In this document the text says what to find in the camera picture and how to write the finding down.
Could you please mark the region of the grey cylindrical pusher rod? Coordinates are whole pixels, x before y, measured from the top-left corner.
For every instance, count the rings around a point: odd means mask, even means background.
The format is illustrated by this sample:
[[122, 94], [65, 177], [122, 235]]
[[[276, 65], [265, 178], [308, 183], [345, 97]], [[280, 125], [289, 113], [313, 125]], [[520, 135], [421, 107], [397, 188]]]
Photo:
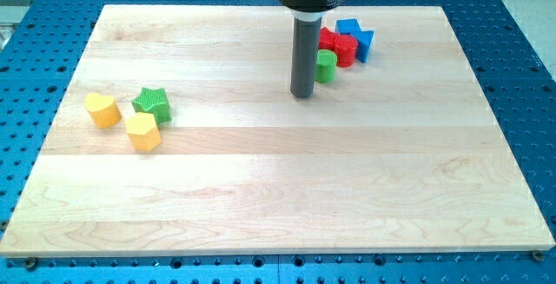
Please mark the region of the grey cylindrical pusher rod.
[[309, 98], [314, 92], [321, 19], [312, 22], [294, 20], [290, 92]]

